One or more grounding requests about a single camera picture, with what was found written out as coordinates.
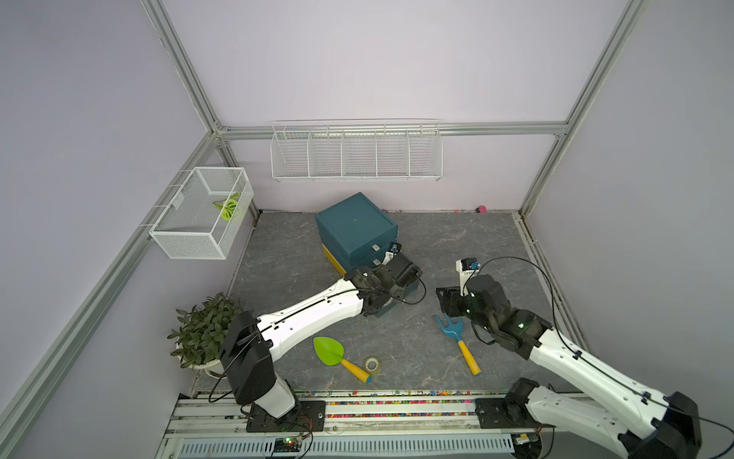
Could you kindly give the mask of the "blue toy rake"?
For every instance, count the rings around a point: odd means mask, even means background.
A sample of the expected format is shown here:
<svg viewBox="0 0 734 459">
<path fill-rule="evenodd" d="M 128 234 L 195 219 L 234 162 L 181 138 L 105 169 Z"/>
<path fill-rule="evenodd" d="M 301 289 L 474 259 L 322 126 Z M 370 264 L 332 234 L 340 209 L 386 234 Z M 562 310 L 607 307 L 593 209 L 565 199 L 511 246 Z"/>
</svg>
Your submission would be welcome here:
<svg viewBox="0 0 734 459">
<path fill-rule="evenodd" d="M 442 316 L 435 315 L 434 319 L 436 319 L 445 336 L 456 340 L 470 373 L 473 376 L 480 375 L 482 370 L 463 340 L 464 323 L 462 320 L 459 317 L 449 317 L 447 314 L 443 314 Z"/>
</svg>

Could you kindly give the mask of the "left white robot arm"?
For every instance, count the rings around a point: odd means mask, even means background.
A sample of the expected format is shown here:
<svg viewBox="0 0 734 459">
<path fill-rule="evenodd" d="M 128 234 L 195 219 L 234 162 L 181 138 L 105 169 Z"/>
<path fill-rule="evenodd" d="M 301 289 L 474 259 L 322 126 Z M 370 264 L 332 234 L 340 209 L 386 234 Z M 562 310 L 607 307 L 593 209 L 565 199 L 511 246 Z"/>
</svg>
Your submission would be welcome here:
<svg viewBox="0 0 734 459">
<path fill-rule="evenodd" d="M 275 431 L 279 426 L 303 426 L 317 431 L 323 422 L 323 403 L 301 403 L 280 377 L 274 363 L 296 344 L 329 326 L 356 316 L 378 315 L 392 302 L 405 303 L 423 285 L 422 270 L 404 254 L 386 262 L 357 268 L 324 291 L 275 313 L 254 317 L 244 311 L 235 317 L 219 360 L 240 407 L 250 405 L 248 431 Z"/>
</svg>

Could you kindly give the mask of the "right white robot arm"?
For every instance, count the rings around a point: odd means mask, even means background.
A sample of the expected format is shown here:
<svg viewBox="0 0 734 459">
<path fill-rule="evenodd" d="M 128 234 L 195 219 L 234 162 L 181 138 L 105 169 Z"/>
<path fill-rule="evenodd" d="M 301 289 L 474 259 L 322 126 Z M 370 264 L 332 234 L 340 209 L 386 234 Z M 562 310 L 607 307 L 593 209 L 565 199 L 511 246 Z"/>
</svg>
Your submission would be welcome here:
<svg viewBox="0 0 734 459">
<path fill-rule="evenodd" d="M 639 384 L 583 351 L 539 315 L 514 308 L 490 275 L 436 291 L 443 313 L 467 317 L 502 348 L 544 367 L 596 401 L 591 407 L 519 379 L 505 397 L 508 418 L 531 419 L 594 442 L 622 458 L 695 458 L 703 445 L 697 404 Z"/>
</svg>

